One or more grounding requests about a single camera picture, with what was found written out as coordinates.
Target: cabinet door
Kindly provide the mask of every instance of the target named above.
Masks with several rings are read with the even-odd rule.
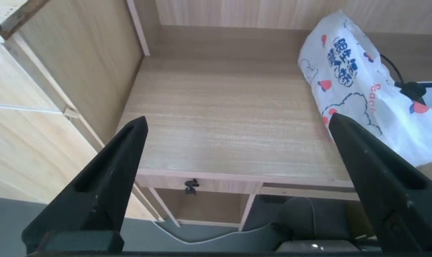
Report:
[[[0,109],[0,197],[49,203],[96,155],[63,114]],[[156,221],[132,194],[127,218]]]

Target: wooden wall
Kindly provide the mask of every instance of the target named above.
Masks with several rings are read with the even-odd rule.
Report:
[[[107,143],[142,58],[126,2],[51,0],[19,33]]]
[[[432,34],[432,0],[156,0],[162,25],[312,29],[343,9],[366,32]]]

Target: drawer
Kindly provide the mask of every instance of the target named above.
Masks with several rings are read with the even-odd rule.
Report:
[[[143,187],[181,189],[184,191],[185,182],[194,178],[174,176],[136,175],[136,182]],[[210,178],[195,178],[199,187],[196,191],[219,193],[258,193],[262,183],[252,181],[218,180]]]

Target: gray floor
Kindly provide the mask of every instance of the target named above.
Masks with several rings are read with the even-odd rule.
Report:
[[[348,238],[345,206],[343,202],[313,199],[316,214],[316,234],[313,231],[311,205],[305,198],[294,198],[286,204],[256,201],[246,222],[246,230],[259,228],[274,220],[287,223],[297,238]],[[45,207],[0,198],[0,256],[24,256],[21,232]],[[234,228],[161,223],[169,233],[188,241],[204,241],[235,231]],[[208,243],[185,244],[170,237],[150,221],[126,219],[121,230],[125,251],[219,251],[268,252],[284,239],[269,226],[249,233],[235,233]]]

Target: wooden cabinet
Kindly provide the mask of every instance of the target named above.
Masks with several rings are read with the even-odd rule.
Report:
[[[0,1],[0,197],[51,201],[115,134],[142,58],[123,1]],[[126,216],[157,220],[135,196]]]
[[[145,116],[127,217],[241,230],[258,194],[356,201],[297,64],[309,30],[343,9],[405,80],[432,81],[432,0],[6,2],[5,198],[49,202]]]
[[[343,9],[405,79],[432,81],[432,0],[127,3],[146,57],[119,128],[147,118],[136,182],[178,226],[242,229],[257,194],[358,200],[298,67],[324,16]]]

